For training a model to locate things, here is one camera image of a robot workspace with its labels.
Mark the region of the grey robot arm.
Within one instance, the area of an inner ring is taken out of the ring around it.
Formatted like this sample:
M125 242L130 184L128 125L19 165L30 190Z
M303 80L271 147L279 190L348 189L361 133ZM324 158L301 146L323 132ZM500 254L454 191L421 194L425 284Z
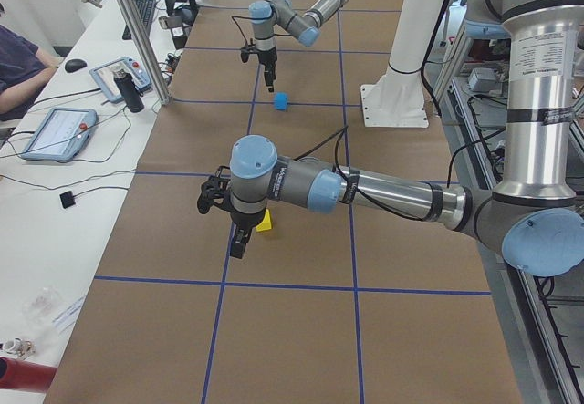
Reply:
M248 7L253 36L240 49L242 61L245 63L250 56L258 56L266 88L272 92L277 62L275 28L281 27L304 47L312 47L320 36L321 27L348 1L318 0L302 13L293 7L291 0L254 1Z
M273 81L274 25L310 47L318 29L348 0L319 0L298 16L289 0L249 6L256 49ZM565 182L569 127L575 118L571 89L574 54L583 23L583 0L468 0L471 28L511 38L503 180L491 191L434 185L308 159L278 156L274 143L245 136L232 149L227 211L235 223L230 255L242 258L268 200L312 212L331 212L337 202L377 206L421 222L442 223L474 237L516 269L555 276L583 261L583 219L573 209L575 192ZM420 76L421 53L406 57L400 30L388 70L375 85L361 86L368 127L427 128Z

